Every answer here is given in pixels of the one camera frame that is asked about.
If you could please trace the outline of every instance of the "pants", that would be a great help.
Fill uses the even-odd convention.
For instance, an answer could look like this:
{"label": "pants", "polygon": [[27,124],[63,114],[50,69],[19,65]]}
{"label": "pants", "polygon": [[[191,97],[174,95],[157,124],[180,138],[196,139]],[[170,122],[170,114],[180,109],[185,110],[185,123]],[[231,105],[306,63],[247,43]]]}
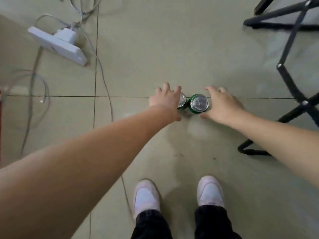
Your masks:
{"label": "pants", "polygon": [[[223,207],[202,205],[195,211],[195,239],[241,239],[233,232]],[[157,210],[141,212],[131,239],[172,239],[168,223]]]}

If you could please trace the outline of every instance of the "tiled floor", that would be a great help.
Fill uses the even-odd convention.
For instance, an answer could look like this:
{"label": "tiled floor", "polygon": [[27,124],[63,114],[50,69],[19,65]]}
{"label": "tiled floor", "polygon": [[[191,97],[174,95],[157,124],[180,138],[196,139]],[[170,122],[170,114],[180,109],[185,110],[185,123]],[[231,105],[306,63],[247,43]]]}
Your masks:
{"label": "tiled floor", "polygon": [[[20,26],[0,18],[2,88],[12,79],[11,71],[32,68],[37,44],[27,34],[27,25],[43,13],[67,22],[79,18],[68,2],[19,1],[28,8],[33,8],[32,1],[38,6],[32,14],[20,13],[26,16]],[[147,97],[165,81],[181,85],[187,96],[208,95],[203,91],[207,85],[227,86],[248,110],[272,120],[295,107],[275,70],[287,34],[242,28],[242,21],[252,15],[258,1],[102,0],[85,30],[98,49],[114,119],[145,109]],[[286,4],[279,0],[271,8]],[[53,25],[43,20],[41,26],[47,28],[45,24]],[[297,84],[307,95],[319,90],[317,37],[299,35],[288,60]],[[43,86],[36,84],[26,154],[111,122],[100,69],[89,48],[83,48],[90,58],[86,67],[44,52],[37,72],[49,84],[51,104],[37,124],[47,104],[39,102]],[[2,167],[19,158],[27,93],[26,79],[4,104]],[[307,115],[292,124],[316,129]],[[229,217],[243,238],[317,238],[318,190],[273,158],[239,154],[236,148],[244,140],[236,131],[198,116],[170,125],[145,146],[124,173],[129,200],[140,179],[152,179],[161,192],[163,214],[174,238],[193,238],[196,186],[202,176],[212,174],[221,181]],[[119,180],[73,238],[129,238],[133,228]]]}

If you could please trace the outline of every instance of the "foot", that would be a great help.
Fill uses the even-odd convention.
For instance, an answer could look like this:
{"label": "foot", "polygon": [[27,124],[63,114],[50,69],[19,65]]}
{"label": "foot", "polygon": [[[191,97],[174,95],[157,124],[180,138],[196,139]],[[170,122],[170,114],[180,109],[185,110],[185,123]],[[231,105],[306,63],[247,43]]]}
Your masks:
{"label": "foot", "polygon": [[198,206],[217,205],[225,208],[223,191],[219,182],[213,176],[204,176],[197,187]]}
{"label": "foot", "polygon": [[160,211],[160,197],[154,183],[148,179],[143,179],[135,187],[134,191],[134,218],[139,213],[146,210]]}

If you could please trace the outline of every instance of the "green can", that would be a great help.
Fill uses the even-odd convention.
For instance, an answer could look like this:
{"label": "green can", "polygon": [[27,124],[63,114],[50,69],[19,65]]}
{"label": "green can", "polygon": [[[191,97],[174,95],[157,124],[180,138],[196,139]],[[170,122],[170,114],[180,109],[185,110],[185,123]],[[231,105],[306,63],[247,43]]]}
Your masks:
{"label": "green can", "polygon": [[199,114],[205,112],[208,109],[208,100],[207,97],[201,94],[193,95],[188,103],[188,108],[192,113]]}
{"label": "green can", "polygon": [[187,99],[186,99],[186,96],[184,95],[184,93],[181,92],[180,101],[178,103],[177,109],[184,110],[184,109],[186,109],[186,107],[187,107]]}

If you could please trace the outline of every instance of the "forearm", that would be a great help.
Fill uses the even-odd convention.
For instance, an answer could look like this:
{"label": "forearm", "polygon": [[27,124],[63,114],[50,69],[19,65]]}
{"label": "forearm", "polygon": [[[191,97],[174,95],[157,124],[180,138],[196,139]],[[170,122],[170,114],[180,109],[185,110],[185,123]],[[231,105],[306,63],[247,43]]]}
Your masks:
{"label": "forearm", "polygon": [[243,112],[230,126],[319,188],[319,133]]}
{"label": "forearm", "polygon": [[170,122],[165,108],[151,107],[0,170],[0,234],[69,238],[143,146]]}

